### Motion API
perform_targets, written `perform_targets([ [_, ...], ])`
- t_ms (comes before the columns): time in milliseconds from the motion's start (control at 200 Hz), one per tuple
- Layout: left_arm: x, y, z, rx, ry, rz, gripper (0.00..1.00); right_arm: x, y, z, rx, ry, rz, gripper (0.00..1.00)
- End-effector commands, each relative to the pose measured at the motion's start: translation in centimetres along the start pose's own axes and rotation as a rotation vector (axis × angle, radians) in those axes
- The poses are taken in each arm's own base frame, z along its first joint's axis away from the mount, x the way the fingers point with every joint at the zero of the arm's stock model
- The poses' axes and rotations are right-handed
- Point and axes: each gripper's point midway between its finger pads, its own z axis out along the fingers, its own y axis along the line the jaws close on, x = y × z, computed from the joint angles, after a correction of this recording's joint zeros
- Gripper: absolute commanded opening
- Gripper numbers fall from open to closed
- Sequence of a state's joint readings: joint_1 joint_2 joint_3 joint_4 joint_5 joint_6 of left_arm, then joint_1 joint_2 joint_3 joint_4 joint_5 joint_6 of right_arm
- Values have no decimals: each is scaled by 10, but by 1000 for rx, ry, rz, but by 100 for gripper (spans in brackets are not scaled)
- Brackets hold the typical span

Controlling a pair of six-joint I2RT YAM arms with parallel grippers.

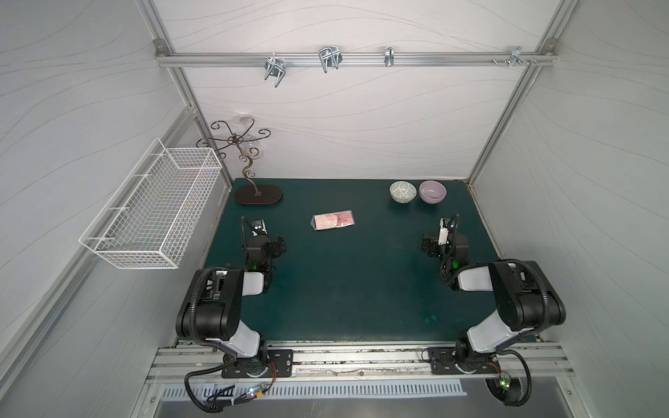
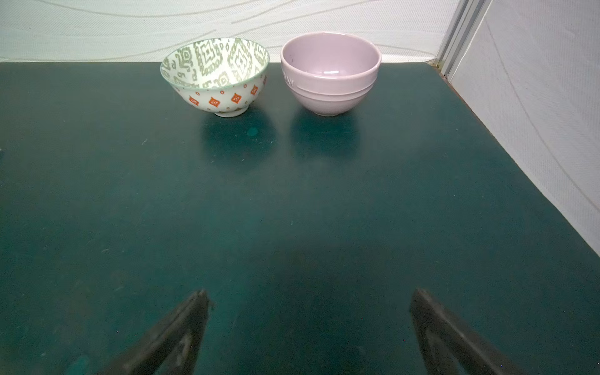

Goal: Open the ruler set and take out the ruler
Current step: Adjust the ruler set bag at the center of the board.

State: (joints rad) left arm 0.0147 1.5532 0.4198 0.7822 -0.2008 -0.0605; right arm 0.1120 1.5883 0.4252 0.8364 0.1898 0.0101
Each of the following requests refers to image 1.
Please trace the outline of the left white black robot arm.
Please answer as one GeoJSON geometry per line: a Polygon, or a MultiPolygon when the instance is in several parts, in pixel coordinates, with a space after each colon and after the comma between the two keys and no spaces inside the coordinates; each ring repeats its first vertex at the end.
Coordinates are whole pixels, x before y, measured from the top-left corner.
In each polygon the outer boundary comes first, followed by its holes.
{"type": "Polygon", "coordinates": [[[286,252],[285,240],[256,234],[243,246],[243,268],[200,269],[175,321],[175,332],[202,346],[215,348],[239,362],[268,362],[266,341],[241,319],[242,300],[264,294],[271,286],[273,261],[286,252]]]}

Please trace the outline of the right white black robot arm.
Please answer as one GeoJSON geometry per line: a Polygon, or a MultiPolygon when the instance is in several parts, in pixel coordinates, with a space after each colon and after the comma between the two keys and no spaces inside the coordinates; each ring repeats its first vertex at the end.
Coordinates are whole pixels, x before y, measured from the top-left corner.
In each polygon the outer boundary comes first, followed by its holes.
{"type": "Polygon", "coordinates": [[[437,237],[424,235],[421,249],[439,259],[440,277],[451,289],[493,294],[495,310],[456,341],[451,356],[461,367],[473,369],[524,337],[566,321],[564,303],[535,261],[505,259],[471,266],[468,240],[448,227],[437,237]]]}

